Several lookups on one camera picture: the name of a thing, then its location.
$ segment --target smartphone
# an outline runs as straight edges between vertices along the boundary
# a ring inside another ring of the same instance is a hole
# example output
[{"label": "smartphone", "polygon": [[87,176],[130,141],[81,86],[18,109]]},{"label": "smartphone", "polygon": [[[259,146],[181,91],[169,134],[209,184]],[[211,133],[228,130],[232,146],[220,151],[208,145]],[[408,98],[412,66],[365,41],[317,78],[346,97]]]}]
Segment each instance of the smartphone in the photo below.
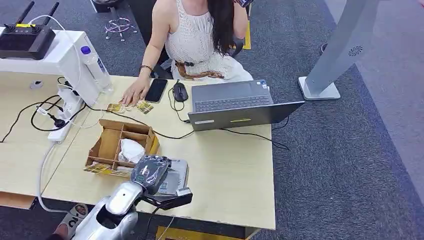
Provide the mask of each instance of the smartphone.
[{"label": "smartphone", "polygon": [[144,100],[151,103],[159,103],[164,94],[164,90],[167,87],[168,80],[155,78],[150,85],[150,88],[146,94]]}]

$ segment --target router antenna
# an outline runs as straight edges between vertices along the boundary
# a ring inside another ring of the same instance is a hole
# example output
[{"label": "router antenna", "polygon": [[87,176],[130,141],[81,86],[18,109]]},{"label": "router antenna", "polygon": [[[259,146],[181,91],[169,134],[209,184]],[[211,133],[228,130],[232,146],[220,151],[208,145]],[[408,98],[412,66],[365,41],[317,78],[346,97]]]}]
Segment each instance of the router antenna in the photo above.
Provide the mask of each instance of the router antenna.
[{"label": "router antenna", "polygon": [[24,18],[28,15],[28,13],[30,12],[30,10],[33,8],[34,4],[35,4],[34,1],[31,1],[29,3],[29,5],[26,7],[25,11],[23,11],[22,15],[16,21],[16,24],[21,24],[22,23],[22,21],[24,20]]},{"label": "router antenna", "polygon": [[[57,1],[57,2],[54,4],[53,8],[50,10],[50,13],[48,14],[50,17],[51,17],[51,16],[53,16],[53,14],[56,12],[56,9],[58,9],[58,6],[59,6],[59,2]],[[43,25],[47,25],[47,24],[49,24],[49,22],[50,22],[50,17],[46,17],[46,18],[45,18]]]}]

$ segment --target water bottle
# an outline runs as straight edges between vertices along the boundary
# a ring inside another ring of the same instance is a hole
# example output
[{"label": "water bottle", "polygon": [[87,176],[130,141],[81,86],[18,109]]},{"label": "water bottle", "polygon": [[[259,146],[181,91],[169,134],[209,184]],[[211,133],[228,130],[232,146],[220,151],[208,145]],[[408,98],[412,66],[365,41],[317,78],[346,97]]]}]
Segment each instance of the water bottle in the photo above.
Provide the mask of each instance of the water bottle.
[{"label": "water bottle", "polygon": [[98,88],[103,93],[113,92],[111,77],[106,71],[105,66],[103,65],[103,62],[100,60],[99,56],[92,52],[88,46],[81,47],[81,52],[82,62],[88,67],[88,70],[93,76]]}]

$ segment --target woman's right hand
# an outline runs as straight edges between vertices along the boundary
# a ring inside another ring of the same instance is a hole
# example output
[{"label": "woman's right hand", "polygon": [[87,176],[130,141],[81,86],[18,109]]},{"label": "woman's right hand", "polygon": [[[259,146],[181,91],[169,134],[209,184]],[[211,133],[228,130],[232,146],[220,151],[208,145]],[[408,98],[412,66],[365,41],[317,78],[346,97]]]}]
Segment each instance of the woman's right hand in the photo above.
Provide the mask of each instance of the woman's right hand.
[{"label": "woman's right hand", "polygon": [[144,99],[150,88],[150,79],[139,77],[122,96],[120,103],[125,106],[135,106],[140,99]]}]

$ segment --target long dark hair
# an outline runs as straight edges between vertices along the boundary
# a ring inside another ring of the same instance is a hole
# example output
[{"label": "long dark hair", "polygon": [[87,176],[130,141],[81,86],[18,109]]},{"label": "long dark hair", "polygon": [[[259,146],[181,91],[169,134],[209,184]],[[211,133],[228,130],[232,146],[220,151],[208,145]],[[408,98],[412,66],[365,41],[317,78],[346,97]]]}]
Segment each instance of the long dark hair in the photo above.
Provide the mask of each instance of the long dark hair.
[{"label": "long dark hair", "polygon": [[207,0],[207,7],[213,19],[213,46],[222,55],[234,44],[234,2],[232,0]]}]

